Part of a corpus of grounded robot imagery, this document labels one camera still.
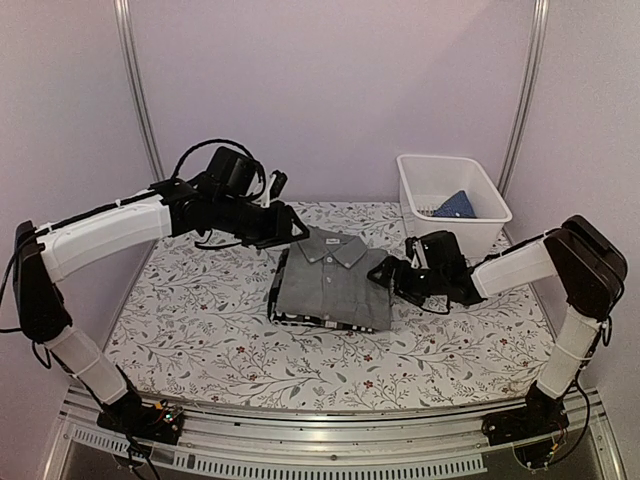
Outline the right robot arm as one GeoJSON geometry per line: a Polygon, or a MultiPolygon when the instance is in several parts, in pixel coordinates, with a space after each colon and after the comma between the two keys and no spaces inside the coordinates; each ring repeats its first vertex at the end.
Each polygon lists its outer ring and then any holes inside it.
{"type": "Polygon", "coordinates": [[[405,258],[385,257],[367,278],[419,308],[434,296],[444,298],[447,307],[469,307],[525,285],[556,280],[561,286],[565,318],[530,389],[540,397],[523,407],[516,421],[524,435],[539,435],[555,420],[552,402],[564,397],[597,343],[610,340],[611,313],[629,272],[622,252],[581,215],[474,265],[450,231],[409,238],[405,250],[405,258]]]}

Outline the grey long sleeve shirt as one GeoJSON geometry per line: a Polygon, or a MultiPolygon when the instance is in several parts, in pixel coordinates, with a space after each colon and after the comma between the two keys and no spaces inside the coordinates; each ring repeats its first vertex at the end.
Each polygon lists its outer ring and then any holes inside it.
{"type": "Polygon", "coordinates": [[[390,292],[367,279],[388,253],[361,236],[311,227],[290,245],[277,309],[286,314],[336,320],[375,331],[391,328],[390,292]]]}

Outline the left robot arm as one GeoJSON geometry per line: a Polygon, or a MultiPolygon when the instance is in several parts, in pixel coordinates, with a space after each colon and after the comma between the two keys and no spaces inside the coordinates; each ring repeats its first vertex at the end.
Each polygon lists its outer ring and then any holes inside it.
{"type": "Polygon", "coordinates": [[[141,433],[149,415],[139,394],[74,326],[59,282],[130,247],[192,232],[227,233],[258,250],[306,239],[308,228],[279,199],[286,182],[240,143],[209,139],[187,149],[168,179],[131,197],[40,227],[23,222],[3,279],[14,293],[16,332],[44,346],[126,433],[141,433]]]}

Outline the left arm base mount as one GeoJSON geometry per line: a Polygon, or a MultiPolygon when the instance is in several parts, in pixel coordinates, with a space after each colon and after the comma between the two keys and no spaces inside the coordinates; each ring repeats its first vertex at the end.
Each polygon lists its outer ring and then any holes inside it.
{"type": "Polygon", "coordinates": [[[184,409],[170,405],[167,400],[145,404],[137,394],[128,393],[101,407],[97,425],[136,439],[177,445],[184,425],[184,409]]]}

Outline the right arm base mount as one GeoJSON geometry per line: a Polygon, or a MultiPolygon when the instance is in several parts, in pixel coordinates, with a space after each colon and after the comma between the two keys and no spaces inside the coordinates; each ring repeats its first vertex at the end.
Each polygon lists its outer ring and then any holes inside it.
{"type": "Polygon", "coordinates": [[[562,400],[528,395],[521,407],[485,415],[481,432],[495,446],[560,432],[568,426],[562,400]]]}

